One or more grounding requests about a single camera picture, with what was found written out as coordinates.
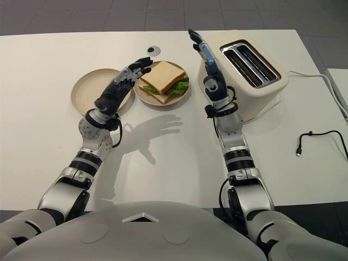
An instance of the empty plate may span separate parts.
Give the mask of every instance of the empty plate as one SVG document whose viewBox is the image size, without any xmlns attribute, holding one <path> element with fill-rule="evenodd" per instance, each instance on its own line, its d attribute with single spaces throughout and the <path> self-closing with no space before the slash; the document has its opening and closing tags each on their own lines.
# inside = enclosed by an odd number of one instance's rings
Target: empty plate
<svg viewBox="0 0 348 261">
<path fill-rule="evenodd" d="M 94 101 L 100 97 L 118 73 L 119 71 L 114 69 L 99 69 L 81 77 L 71 91 L 71 102 L 75 109 L 82 115 L 93 109 Z M 130 96 L 131 92 L 123 99 L 119 110 L 126 104 Z"/>
</svg>

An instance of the black cable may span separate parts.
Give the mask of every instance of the black cable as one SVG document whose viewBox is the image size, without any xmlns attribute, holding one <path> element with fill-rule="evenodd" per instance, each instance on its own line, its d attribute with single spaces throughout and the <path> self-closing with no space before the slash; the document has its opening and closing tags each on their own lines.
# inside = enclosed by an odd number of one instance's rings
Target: black cable
<svg viewBox="0 0 348 261">
<path fill-rule="evenodd" d="M 215 125 L 215 118 L 213 118 L 213 124 L 214 124 L 214 130 L 215 130 L 216 136 L 219 137 L 219 130 Z"/>
<path fill-rule="evenodd" d="M 297 156 L 300 156 L 301 153 L 302 153 L 302 137 L 303 136 L 322 136 L 322 135 L 326 135 L 326 134 L 329 134 L 329 133 L 337 133 L 339 135 L 339 137 L 341 138 L 341 141 L 342 141 L 342 145 L 343 145 L 343 148 L 344 148 L 344 151 L 346 153 L 346 157 L 347 157 L 347 160 L 348 160 L 348 151 L 347 151 L 347 148 L 346 148 L 346 145 L 344 143 L 344 140 L 343 140 L 343 137 L 342 137 L 342 134 L 337 131 L 337 130 L 330 130 L 328 132 L 324 132 L 324 133 L 313 133 L 313 132 L 308 132 L 308 133 L 302 133 L 300 135 L 300 138 L 299 138 L 299 146 L 297 147 L 297 150 L 296 150 L 296 155 Z"/>
<path fill-rule="evenodd" d="M 121 121 L 119 121 L 119 128 L 120 128 L 120 139 L 119 139 L 118 143 L 113 145 L 113 148 L 116 148 L 121 143 L 121 140 L 122 140 L 123 129 L 122 129 L 122 122 Z"/>
<path fill-rule="evenodd" d="M 228 90 L 231 90 L 233 92 L 233 97 L 232 97 L 232 101 L 237 100 L 236 96 L 235 96 L 235 89 L 234 87 L 228 86 L 227 87 Z"/>
<path fill-rule="evenodd" d="M 221 188 L 220 188 L 220 192 L 219 192 L 219 205 L 220 205 L 220 209 L 222 210 L 222 212 L 225 214 L 225 216 L 227 217 L 227 219 L 229 220 L 230 223 L 234 223 L 233 219 L 227 214 L 225 208 L 223 207 L 223 204 L 222 204 L 222 200 L 221 200 L 221 194 L 222 194 L 222 190 L 223 190 L 223 187 L 225 186 L 225 184 L 227 183 L 228 181 L 228 178 L 226 178 L 226 180 L 223 182 L 223 184 L 221 185 Z"/>
</svg>

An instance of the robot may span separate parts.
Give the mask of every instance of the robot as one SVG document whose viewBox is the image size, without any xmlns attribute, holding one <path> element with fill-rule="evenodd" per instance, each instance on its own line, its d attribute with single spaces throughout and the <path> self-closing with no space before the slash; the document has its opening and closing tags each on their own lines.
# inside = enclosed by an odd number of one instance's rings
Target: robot
<svg viewBox="0 0 348 261">
<path fill-rule="evenodd" d="M 113 145 L 110 136 L 118 128 L 122 136 L 117 109 L 135 82 L 151 71 L 152 60 L 142 58 L 113 79 L 79 122 L 82 148 L 38 208 L 0 224 L 3 260 L 348 260 L 348 248 L 274 211 L 243 137 L 238 104 L 227 91 L 233 87 L 226 86 L 200 35 L 193 30 L 189 35 L 208 74 L 203 83 L 212 104 L 205 110 L 214 119 L 228 170 L 231 213 L 224 211 L 230 224 L 200 208 L 162 201 L 118 204 L 83 215 L 94 175 L 121 141 Z"/>
</svg>

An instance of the plate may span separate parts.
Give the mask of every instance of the plate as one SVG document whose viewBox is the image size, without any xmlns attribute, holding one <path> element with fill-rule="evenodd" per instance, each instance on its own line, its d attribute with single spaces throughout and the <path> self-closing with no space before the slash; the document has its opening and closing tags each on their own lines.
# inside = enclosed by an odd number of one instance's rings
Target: plate
<svg viewBox="0 0 348 261">
<path fill-rule="evenodd" d="M 153 68 L 155 65 L 157 65 L 159 63 L 159 61 L 155 61 L 151 66 L 151 68 Z M 175 63 L 171 63 L 170 61 L 167 61 L 167 63 L 170 63 L 176 67 L 179 67 L 180 69 L 182 69 L 179 65 L 175 64 Z M 154 106 L 168 106 L 168 105 L 172 105 L 174 103 L 177 103 L 178 101 L 180 101 L 182 98 L 184 98 L 186 96 L 186 94 L 188 93 L 188 90 L 190 88 L 190 82 L 189 82 L 189 87 L 187 88 L 186 92 L 179 95 L 179 94 L 173 94 L 169 101 L 166 104 L 162 104 L 159 101 L 157 101 L 154 97 L 152 97 L 150 94 L 147 94 L 146 92 L 142 91 L 139 88 L 139 85 L 148 85 L 145 82 L 143 82 L 141 79 L 139 79 L 135 85 L 134 85 L 134 91 L 136 93 L 136 95 L 145 103 L 150 104 L 150 105 L 154 105 Z"/>
<path fill-rule="evenodd" d="M 71 102 L 75 109 L 85 115 L 94 108 L 94 101 L 100 97 L 112 79 L 119 73 L 115 69 L 99 69 L 87 73 L 77 81 L 71 91 Z M 119 110 L 126 104 L 131 92 L 123 99 Z"/>
</svg>

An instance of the toaster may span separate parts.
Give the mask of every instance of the toaster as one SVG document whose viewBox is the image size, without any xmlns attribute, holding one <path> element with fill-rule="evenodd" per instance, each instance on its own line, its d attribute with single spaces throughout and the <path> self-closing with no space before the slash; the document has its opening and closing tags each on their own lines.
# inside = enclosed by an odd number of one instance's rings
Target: toaster
<svg viewBox="0 0 348 261">
<path fill-rule="evenodd" d="M 257 117 L 287 86 L 288 74 L 243 31 L 227 31 L 204 41 L 215 56 L 227 86 L 235 89 L 238 113 L 245 122 Z M 205 95 L 206 76 L 202 61 L 198 82 Z"/>
</svg>

